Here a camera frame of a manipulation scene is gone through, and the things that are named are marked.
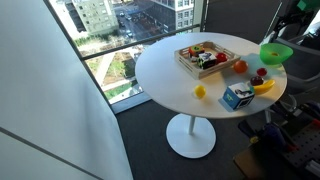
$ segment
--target orange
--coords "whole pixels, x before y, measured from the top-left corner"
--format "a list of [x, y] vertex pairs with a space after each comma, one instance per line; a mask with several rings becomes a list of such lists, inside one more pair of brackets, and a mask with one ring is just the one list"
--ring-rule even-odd
[[248, 70], [248, 63], [244, 60], [239, 60], [233, 64], [233, 69], [237, 73], [244, 73]]

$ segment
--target building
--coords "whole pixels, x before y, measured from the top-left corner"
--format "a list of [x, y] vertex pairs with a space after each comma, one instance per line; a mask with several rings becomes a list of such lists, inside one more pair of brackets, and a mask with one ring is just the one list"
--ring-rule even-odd
[[193, 24], [194, 0], [137, 0], [140, 9], [164, 33]]
[[79, 32], [109, 34], [119, 28], [112, 3], [107, 0], [68, 0], [65, 5]]

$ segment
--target green bowl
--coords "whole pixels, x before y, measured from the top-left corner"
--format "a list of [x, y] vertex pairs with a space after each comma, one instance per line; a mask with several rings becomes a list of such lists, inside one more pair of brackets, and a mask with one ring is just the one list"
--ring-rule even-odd
[[267, 43], [260, 48], [260, 59], [266, 65], [277, 65], [287, 60], [293, 50], [283, 44]]

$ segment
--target table pedestal base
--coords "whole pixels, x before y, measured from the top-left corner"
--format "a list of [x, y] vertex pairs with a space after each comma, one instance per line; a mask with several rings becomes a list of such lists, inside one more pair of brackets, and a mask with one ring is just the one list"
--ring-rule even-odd
[[167, 139], [174, 151], [187, 158], [207, 155], [216, 143], [216, 133], [205, 118], [178, 114], [167, 126]]

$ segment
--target white wall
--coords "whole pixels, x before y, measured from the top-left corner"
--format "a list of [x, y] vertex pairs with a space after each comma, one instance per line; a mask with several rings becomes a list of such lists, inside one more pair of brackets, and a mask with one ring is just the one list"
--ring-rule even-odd
[[44, 2], [0, 1], [0, 24], [0, 127], [100, 178], [132, 179], [117, 120]]
[[76, 168], [0, 133], [0, 173], [4, 180], [96, 180]]

